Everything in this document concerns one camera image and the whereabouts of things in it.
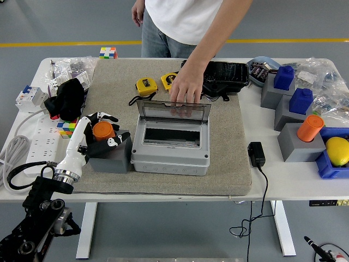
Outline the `person's left hand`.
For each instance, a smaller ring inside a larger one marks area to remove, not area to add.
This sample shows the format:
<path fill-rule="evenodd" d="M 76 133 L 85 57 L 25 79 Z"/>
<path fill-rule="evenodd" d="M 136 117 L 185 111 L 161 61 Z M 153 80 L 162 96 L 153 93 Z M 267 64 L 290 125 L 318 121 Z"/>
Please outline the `person's left hand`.
<path fill-rule="evenodd" d="M 170 101 L 176 103 L 199 103 L 202 93 L 203 74 L 181 70 L 170 88 Z"/>

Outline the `person's right hand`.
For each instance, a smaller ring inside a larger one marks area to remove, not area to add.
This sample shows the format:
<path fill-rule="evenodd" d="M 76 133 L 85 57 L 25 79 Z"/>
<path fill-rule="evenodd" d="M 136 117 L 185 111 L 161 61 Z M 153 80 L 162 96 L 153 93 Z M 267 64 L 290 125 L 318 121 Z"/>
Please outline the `person's right hand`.
<path fill-rule="evenodd" d="M 145 12 L 145 0 L 136 0 L 131 9 L 131 18 L 137 27 L 143 24 L 143 14 Z"/>

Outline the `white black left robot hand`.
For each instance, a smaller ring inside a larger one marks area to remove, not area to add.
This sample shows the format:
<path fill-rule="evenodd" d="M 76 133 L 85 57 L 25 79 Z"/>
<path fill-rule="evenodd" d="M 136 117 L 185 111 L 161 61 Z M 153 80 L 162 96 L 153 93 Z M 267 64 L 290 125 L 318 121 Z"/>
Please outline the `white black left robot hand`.
<path fill-rule="evenodd" d="M 93 133 L 93 128 L 97 124 L 105 121 L 111 125 L 112 135 L 110 138 L 97 140 L 97 135 Z M 130 138 L 129 132 L 117 135 L 119 131 L 118 119 L 105 112 L 96 112 L 83 116 L 77 123 L 72 137 L 66 149 L 66 156 L 57 165 L 56 177 L 72 177 L 77 181 L 82 176 L 82 167 L 89 159 L 104 153 L 109 153 L 124 141 Z"/>

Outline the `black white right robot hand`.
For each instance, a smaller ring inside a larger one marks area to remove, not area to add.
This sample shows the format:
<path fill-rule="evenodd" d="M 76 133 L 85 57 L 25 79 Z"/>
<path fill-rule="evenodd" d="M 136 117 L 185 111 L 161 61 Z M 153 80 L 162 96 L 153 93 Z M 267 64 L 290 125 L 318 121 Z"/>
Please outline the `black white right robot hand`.
<path fill-rule="evenodd" d="M 304 236 L 304 240 L 313 248 L 315 255 L 320 257 L 319 261 L 348 261 L 342 253 L 331 250 L 325 251 L 321 246 L 315 244 L 314 241 L 307 236 Z"/>

